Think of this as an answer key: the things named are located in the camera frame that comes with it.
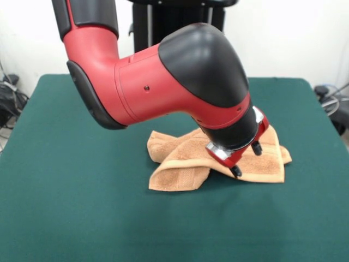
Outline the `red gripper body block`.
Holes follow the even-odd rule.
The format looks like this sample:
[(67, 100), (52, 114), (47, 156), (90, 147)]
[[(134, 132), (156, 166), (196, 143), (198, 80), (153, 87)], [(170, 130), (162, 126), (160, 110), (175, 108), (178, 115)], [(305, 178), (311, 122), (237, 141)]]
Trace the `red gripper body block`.
[(234, 124), (221, 129), (205, 129), (210, 139), (206, 150), (221, 165), (232, 168), (254, 141), (259, 141), (269, 127), (265, 114), (256, 106), (249, 106)]

